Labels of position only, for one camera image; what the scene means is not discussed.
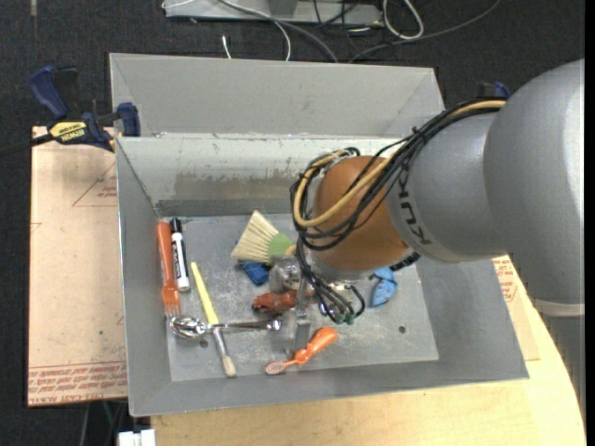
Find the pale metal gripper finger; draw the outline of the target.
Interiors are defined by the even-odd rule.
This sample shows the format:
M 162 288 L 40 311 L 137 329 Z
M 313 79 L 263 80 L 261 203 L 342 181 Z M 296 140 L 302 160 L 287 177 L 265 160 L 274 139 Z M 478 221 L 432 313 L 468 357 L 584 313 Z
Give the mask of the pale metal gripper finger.
M 290 356 L 294 351 L 297 330 L 297 312 L 291 308 L 285 313 L 285 354 Z
M 297 310 L 296 317 L 296 350 L 301 350 L 310 339 L 311 320 L 305 308 Z

